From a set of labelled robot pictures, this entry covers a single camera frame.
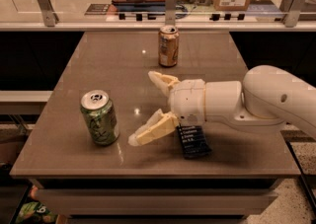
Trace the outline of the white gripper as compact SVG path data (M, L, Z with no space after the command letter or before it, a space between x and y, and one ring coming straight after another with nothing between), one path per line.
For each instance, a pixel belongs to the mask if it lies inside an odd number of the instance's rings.
M201 79L180 80L172 75L149 71L151 82L166 96L171 112L157 110L147 122L128 137L131 146L146 145L175 131L179 125L202 125L205 82Z

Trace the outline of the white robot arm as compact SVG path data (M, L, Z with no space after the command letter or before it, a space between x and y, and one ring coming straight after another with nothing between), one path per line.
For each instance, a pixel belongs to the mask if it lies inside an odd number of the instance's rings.
M316 136L316 88L273 66L249 70L242 81L179 80L156 71L151 82L168 99L170 110L157 110L128 138L132 146L148 144L177 126L219 122L239 131L274 133L291 123Z

